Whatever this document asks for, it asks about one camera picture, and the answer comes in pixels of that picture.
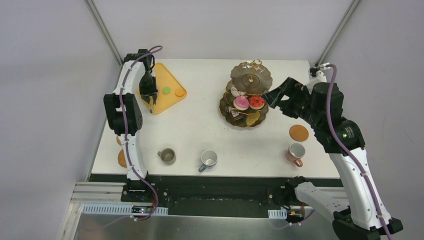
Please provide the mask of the pink handled metal tongs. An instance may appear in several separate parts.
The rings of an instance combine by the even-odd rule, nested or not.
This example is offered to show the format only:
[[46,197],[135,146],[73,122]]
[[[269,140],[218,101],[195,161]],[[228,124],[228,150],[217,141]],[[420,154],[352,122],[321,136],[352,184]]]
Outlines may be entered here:
[[149,109],[149,112],[152,114],[153,113],[153,108],[154,108],[154,105],[155,105],[156,103],[152,103],[151,102],[151,100],[150,100],[150,104],[148,105],[148,109]]

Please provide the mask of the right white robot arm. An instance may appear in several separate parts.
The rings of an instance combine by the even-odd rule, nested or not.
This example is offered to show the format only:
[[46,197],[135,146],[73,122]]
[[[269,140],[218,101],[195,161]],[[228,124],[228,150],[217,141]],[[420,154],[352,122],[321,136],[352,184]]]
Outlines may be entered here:
[[338,203],[304,177],[295,177],[284,190],[290,205],[303,202],[325,217],[340,240],[378,240],[403,230],[402,222],[386,210],[376,189],[365,141],[358,125],[342,116],[344,95],[334,81],[318,82],[308,90],[288,77],[262,95],[269,107],[310,125],[336,167],[348,202]]

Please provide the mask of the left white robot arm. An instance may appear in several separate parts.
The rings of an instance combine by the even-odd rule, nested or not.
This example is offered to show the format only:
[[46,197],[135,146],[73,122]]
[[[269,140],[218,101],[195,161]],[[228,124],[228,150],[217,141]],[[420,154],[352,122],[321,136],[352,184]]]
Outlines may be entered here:
[[140,148],[143,115],[139,102],[144,98],[149,104],[155,102],[153,54],[153,49],[127,54],[116,88],[103,97],[108,126],[120,141],[127,168],[124,193],[143,203],[152,198],[153,187],[146,179],[149,175]]

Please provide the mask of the red strawberry donut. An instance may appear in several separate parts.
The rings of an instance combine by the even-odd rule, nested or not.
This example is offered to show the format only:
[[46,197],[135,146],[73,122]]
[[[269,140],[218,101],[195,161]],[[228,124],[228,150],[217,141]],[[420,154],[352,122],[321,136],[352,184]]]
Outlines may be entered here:
[[260,110],[265,106],[264,99],[259,95],[252,95],[248,98],[249,107],[254,110]]

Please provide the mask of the blue grey mug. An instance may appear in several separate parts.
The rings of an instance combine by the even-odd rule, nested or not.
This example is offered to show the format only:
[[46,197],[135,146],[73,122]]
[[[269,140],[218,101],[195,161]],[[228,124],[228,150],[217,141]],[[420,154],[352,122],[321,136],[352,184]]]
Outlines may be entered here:
[[200,157],[202,165],[198,168],[198,172],[202,173],[206,169],[213,168],[218,162],[218,155],[213,150],[205,150]]

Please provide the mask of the pink frosted donut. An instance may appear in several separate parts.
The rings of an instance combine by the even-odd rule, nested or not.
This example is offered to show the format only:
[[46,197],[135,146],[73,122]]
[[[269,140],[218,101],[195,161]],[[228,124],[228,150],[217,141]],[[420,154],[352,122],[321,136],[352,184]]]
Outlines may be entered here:
[[245,96],[237,96],[233,100],[234,107],[239,111],[245,111],[250,107],[249,100]]

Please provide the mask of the white striped donut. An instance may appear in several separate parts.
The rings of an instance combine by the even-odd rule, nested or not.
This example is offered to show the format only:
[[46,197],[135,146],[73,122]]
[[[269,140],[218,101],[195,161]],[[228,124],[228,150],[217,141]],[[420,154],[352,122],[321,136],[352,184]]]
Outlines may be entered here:
[[236,98],[246,95],[246,92],[245,91],[238,90],[235,86],[232,86],[230,88],[230,93],[232,94],[232,96],[234,96]]

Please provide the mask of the green sandwich cookie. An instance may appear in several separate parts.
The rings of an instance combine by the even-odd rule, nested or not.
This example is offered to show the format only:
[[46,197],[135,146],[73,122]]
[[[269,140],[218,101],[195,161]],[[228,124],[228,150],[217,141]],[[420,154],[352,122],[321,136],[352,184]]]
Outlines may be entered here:
[[170,94],[171,93],[171,91],[172,91],[172,89],[170,88],[170,87],[168,87],[168,86],[166,86],[166,87],[164,87],[163,89],[162,89],[162,93],[164,94],[164,95],[168,95],[168,94]]

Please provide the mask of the dark chocolate cake piece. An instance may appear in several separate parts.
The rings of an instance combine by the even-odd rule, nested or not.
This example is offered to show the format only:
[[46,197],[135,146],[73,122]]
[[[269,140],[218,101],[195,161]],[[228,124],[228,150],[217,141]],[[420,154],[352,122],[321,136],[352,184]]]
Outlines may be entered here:
[[237,119],[237,118],[239,118],[239,116],[240,116],[240,113],[239,113],[237,110],[232,110],[232,111],[230,112],[230,114],[231,114],[231,117],[232,117],[233,119]]

